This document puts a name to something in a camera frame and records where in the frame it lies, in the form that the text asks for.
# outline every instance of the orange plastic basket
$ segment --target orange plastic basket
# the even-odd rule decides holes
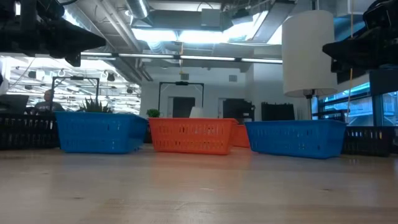
[[[244,125],[237,125],[234,132],[233,145],[238,147],[250,147],[248,132]]]
[[[158,152],[227,155],[236,124],[235,119],[149,118]]]

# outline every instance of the doorway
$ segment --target doorway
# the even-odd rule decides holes
[[[195,97],[173,97],[173,118],[189,118]]]

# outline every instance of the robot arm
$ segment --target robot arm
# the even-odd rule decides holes
[[[0,52],[49,54],[79,67],[82,51],[106,45],[102,37],[63,19],[65,9],[57,0],[18,1],[20,16],[16,2],[0,1]]]
[[[398,65],[398,0],[377,0],[363,15],[354,37],[326,44],[324,53],[344,67],[364,70]]]

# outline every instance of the wooden table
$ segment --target wooden table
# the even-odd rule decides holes
[[[0,223],[398,223],[397,159],[0,152]]]

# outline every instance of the window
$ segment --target window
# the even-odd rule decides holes
[[[325,106],[325,111],[347,110],[348,100],[342,103]],[[366,97],[358,100],[351,100],[349,103],[349,126],[373,126],[373,104],[372,98]]]
[[[398,126],[398,92],[383,94],[383,126]]]
[[[349,105],[349,126],[373,126],[373,102],[370,96],[370,84],[364,83],[351,89],[351,101]],[[348,109],[349,90],[328,96],[319,101],[320,110],[338,111]],[[325,119],[331,119],[339,114],[325,115]]]

